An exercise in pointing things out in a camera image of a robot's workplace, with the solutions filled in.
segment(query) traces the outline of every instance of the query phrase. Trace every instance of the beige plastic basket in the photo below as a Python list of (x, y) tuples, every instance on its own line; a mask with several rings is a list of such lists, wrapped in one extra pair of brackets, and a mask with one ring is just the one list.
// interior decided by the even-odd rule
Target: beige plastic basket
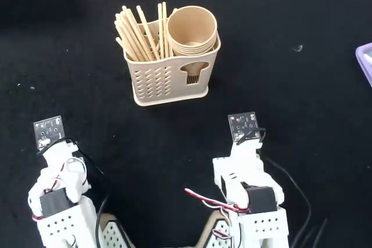
[[(148, 23), (155, 38), (159, 32), (158, 21)], [(180, 100), (201, 98), (208, 93), (208, 82), (221, 41), (208, 53), (198, 56), (173, 56), (155, 62), (132, 61), (124, 50), (133, 85), (135, 102), (140, 106), (152, 106)], [(184, 66), (204, 63), (199, 75), (190, 76)]]

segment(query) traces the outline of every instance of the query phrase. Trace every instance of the black cloth surface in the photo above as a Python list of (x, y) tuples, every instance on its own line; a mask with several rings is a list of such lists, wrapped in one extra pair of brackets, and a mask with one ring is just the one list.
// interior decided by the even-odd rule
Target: black cloth surface
[[(115, 13), (200, 5), (217, 17), (221, 50), (202, 99), (133, 101)], [(184, 193), (222, 199), (211, 159), (229, 155), (227, 115), (255, 111), (264, 152), (327, 217), (319, 247), (370, 239), (372, 94), (355, 58), (372, 41), (369, 0), (0, 0), (2, 247), (41, 247), (27, 193), (45, 167), (33, 122), (62, 115), (66, 136), (113, 181), (106, 212), (138, 247), (194, 245), (210, 214)], [(283, 173), (292, 240), (306, 206)], [(96, 207), (105, 195), (91, 180)]]

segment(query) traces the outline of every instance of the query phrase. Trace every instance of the purple container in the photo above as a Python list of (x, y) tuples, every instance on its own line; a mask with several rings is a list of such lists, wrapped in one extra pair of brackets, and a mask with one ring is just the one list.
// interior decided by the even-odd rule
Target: purple container
[(360, 67), (372, 87), (372, 43), (358, 47), (355, 54)]

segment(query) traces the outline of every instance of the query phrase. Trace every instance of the black cable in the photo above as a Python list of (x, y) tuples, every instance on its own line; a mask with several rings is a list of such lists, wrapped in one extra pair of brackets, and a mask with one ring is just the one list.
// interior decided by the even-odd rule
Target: black cable
[(281, 170), (282, 172), (284, 172), (284, 174), (287, 175), (287, 177), (291, 180), (291, 182), (293, 183), (293, 185), (296, 187), (296, 189), (298, 190), (298, 192), (301, 194), (302, 198), (305, 200), (306, 204), (307, 204), (307, 207), (308, 207), (308, 212), (307, 212), (307, 217), (306, 217), (306, 220), (305, 222), (303, 223), (303, 225), (301, 226), (300, 230), (297, 232), (296, 236), (295, 236), (295, 239), (293, 240), (292, 242), (292, 245), (291, 245), (291, 248), (296, 248), (296, 245), (297, 243), (299, 242), (300, 238), (302, 237), (302, 234), (303, 232), (305, 231), (309, 221), (310, 221), (310, 218), (312, 216), (312, 205), (310, 204), (309, 202), (309, 199), (306, 197), (306, 195), (304, 194), (304, 192), (301, 190), (301, 188), (298, 186), (298, 184), (295, 182), (295, 180), (291, 177), (291, 175), (289, 174), (288, 171), (286, 171), (285, 168), (283, 168), (282, 166), (278, 165), (277, 163), (275, 163), (274, 161), (272, 161), (272, 159), (268, 158), (267, 156), (263, 156), (262, 157), (263, 159), (265, 159), (266, 161), (268, 161), (271, 165), (273, 165), (275, 168)]
[(318, 246), (319, 240), (320, 240), (320, 238), (321, 238), (321, 236), (324, 232), (324, 228), (326, 227), (327, 223), (328, 223), (327, 218), (324, 219), (323, 223), (321, 223), (320, 229), (318, 231), (318, 234), (317, 234), (317, 236), (315, 238), (315, 241), (314, 241), (314, 244), (313, 244), (313, 248), (316, 248)]
[(245, 141), (249, 140), (248, 136), (252, 133), (255, 133), (255, 132), (263, 132), (263, 136), (261, 137), (260, 139), (260, 142), (263, 142), (263, 140), (265, 139), (266, 137), (266, 129), (265, 128), (253, 128), (251, 129), (248, 133), (244, 134), (244, 136), (242, 136), (238, 141), (237, 141), (237, 145), (241, 145), (242, 143), (244, 143)]
[(240, 248), (240, 245), (242, 244), (242, 226), (240, 223), (239, 223), (239, 231), (240, 231), (240, 240), (239, 240), (238, 248)]
[(95, 242), (96, 242), (97, 248), (101, 248), (101, 244), (99, 244), (99, 237), (98, 237), (99, 220), (101, 219), (103, 209), (105, 208), (105, 205), (106, 205), (107, 201), (109, 200), (109, 196), (110, 196), (110, 193), (108, 193), (106, 195), (105, 199), (101, 203), (101, 206), (99, 207), (98, 214), (97, 214), (97, 220), (95, 222), (95, 230), (94, 231), (95, 231)]
[(76, 237), (75, 237), (75, 235), (72, 235), (72, 236), (74, 237), (74, 242), (71, 244), (71, 247), (74, 248), (74, 245), (76, 243)]
[(311, 228), (311, 230), (306, 234), (306, 236), (303, 239), (303, 242), (300, 245), (300, 248), (305, 248), (305, 245), (307, 244), (307, 242), (309, 241), (309, 239), (313, 236), (313, 234), (315, 233), (315, 230), (317, 229), (317, 227), (318, 227), (317, 225), (314, 225)]
[(41, 149), (37, 154), (38, 155), (43, 155), (45, 152), (47, 152), (51, 147), (55, 146), (57, 143), (60, 143), (60, 142), (72, 142), (73, 144), (75, 144), (77, 146), (77, 149), (78, 149), (78, 152), (87, 159), (87, 161), (100, 173), (102, 174), (103, 176), (105, 176), (105, 174), (103, 173), (103, 171), (94, 163), (93, 159), (90, 158), (88, 155), (86, 155), (79, 147), (79, 145), (77, 144), (77, 141), (75, 141), (73, 138), (68, 138), (68, 137), (63, 137), (63, 138), (60, 138), (58, 140), (56, 140), (55, 142), (53, 142), (52, 144), (50, 145), (47, 145), (46, 147), (44, 147), (43, 149)]

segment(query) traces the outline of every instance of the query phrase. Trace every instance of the stack of paper cups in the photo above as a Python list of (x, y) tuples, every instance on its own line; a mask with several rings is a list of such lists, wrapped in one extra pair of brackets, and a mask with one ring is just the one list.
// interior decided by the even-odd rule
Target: stack of paper cups
[(196, 56), (211, 50), (217, 40), (217, 21), (203, 7), (186, 6), (168, 18), (167, 36), (176, 55)]

